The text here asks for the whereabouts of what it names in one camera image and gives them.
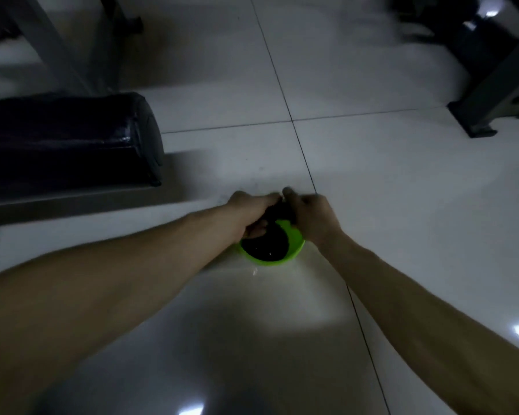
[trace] hand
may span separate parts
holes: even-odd
[[[267,222],[260,218],[267,207],[275,205],[279,199],[279,193],[252,196],[246,192],[236,191],[231,196],[227,205],[232,208],[231,212],[235,213],[238,219],[240,235],[237,242],[242,238],[254,238],[265,234]]]
[[[284,188],[283,195],[296,214],[298,230],[317,247],[342,231],[331,205],[323,195],[298,195],[292,188]]]

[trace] person's left arm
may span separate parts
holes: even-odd
[[[27,409],[83,358],[159,311],[278,199],[236,193],[226,205],[1,273],[0,414]]]

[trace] person's right hand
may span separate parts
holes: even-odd
[[[298,230],[317,247],[342,230],[323,195],[298,195],[292,188],[284,188],[283,195],[296,214]]]

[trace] person's right arm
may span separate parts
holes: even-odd
[[[321,195],[286,188],[305,239],[344,278],[396,351],[457,414],[519,415],[519,349],[361,247]]]

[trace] bare skin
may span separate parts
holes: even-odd
[[[458,414],[519,414],[519,349],[353,242],[325,197],[284,190],[297,226],[409,366]],[[0,274],[0,414],[22,413],[85,357],[137,326],[242,236],[279,196],[49,253]]]

